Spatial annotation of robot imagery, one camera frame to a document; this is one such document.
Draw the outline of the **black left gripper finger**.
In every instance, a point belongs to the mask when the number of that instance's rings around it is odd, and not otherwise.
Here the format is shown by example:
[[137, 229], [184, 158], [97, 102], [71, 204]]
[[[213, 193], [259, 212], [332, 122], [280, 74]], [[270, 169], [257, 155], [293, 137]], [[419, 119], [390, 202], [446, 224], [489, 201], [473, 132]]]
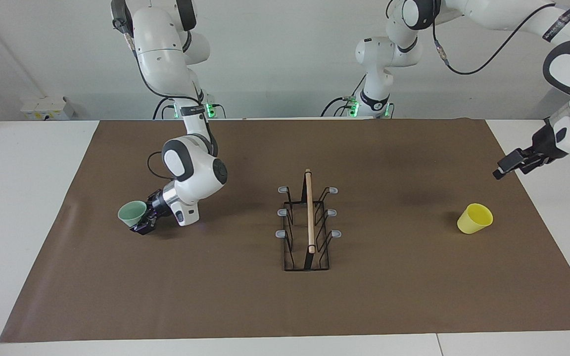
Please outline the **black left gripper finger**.
[[520, 165], [525, 161], [525, 156], [522, 150], [514, 150], [508, 155], [504, 156], [497, 162], [497, 169], [493, 172], [495, 179], [502, 179], [509, 172], [515, 171], [520, 168]]
[[523, 174], [528, 174], [534, 169], [541, 167], [543, 165], [542, 155], [529, 155], [527, 156], [520, 165], [520, 171]]

